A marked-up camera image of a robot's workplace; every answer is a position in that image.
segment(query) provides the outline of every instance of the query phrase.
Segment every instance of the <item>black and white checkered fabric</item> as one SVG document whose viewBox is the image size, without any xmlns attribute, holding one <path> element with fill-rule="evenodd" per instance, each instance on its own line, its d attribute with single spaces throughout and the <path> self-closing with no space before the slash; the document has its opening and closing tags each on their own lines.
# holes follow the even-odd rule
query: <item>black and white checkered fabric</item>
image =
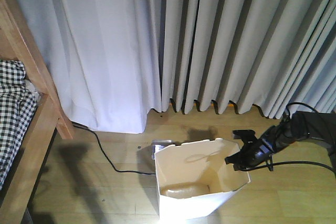
<svg viewBox="0 0 336 224">
<path fill-rule="evenodd" d="M 0 190 L 37 108 L 21 62 L 0 60 Z"/>
</svg>

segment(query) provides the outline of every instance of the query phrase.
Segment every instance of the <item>black device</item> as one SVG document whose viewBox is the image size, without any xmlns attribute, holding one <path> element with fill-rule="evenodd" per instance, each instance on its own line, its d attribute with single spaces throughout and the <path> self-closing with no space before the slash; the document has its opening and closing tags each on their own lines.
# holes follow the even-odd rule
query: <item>black device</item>
<svg viewBox="0 0 336 224">
<path fill-rule="evenodd" d="M 296 141 L 311 141 L 326 148 L 336 170 L 336 114 L 298 111 L 291 118 L 285 116 L 260 138 L 253 130 L 235 130 L 233 134 L 244 143 L 239 152 L 225 158 L 226 164 L 234 164 L 234 170 L 253 168 L 262 162 L 272 170 L 272 155 Z"/>
</svg>

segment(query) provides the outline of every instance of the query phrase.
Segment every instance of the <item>wooden floor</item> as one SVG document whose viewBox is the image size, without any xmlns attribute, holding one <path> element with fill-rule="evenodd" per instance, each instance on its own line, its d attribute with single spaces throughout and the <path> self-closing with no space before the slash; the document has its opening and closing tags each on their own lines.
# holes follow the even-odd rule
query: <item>wooden floor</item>
<svg viewBox="0 0 336 224">
<path fill-rule="evenodd" d="M 143 134 L 98 133 L 103 148 L 119 169 L 154 171 L 150 144 L 154 139 L 190 142 L 222 137 L 232 130 L 253 129 L 257 136 L 277 120 L 257 108 L 237 115 L 213 108 L 188 115 L 151 111 Z M 310 160 L 330 164 L 325 149 L 294 143 L 276 161 Z M 208 217 L 186 223 L 336 223 L 336 180 L 323 168 L 307 165 L 250 172 L 251 183 Z M 74 141 L 59 136 L 52 145 L 30 211 L 34 223 L 160 223 L 154 176 L 116 173 L 92 134 L 77 130 Z"/>
</svg>

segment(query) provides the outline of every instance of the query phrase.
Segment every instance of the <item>wooden bed frame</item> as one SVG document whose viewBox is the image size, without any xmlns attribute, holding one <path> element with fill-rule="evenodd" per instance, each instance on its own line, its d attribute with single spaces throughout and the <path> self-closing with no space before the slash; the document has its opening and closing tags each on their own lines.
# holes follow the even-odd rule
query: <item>wooden bed frame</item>
<svg viewBox="0 0 336 224">
<path fill-rule="evenodd" d="M 13 224 L 22 220 L 55 128 L 63 139 L 72 139 L 74 128 L 61 108 L 54 82 L 16 0 L 0 0 L 0 58 L 22 61 L 28 79 L 42 94 L 20 148 L 21 159 L 16 160 L 15 173 L 1 191 L 5 198 L 0 222 Z"/>
</svg>

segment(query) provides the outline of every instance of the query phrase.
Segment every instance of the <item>gray curtain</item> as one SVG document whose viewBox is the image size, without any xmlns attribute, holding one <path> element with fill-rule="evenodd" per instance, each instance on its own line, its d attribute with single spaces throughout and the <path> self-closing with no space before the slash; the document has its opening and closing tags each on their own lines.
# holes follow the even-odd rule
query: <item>gray curtain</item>
<svg viewBox="0 0 336 224">
<path fill-rule="evenodd" d="M 142 132 L 172 100 L 270 118 L 336 106 L 336 0 L 18 2 L 65 113 L 94 130 Z"/>
<path fill-rule="evenodd" d="M 331 112 L 335 5 L 336 0 L 166 0 L 163 110 L 173 99 L 185 113 L 195 100 L 201 111 L 217 102 L 219 113 L 230 101 L 239 113 L 255 104 L 270 118 L 280 118 L 291 101 Z"/>
</svg>

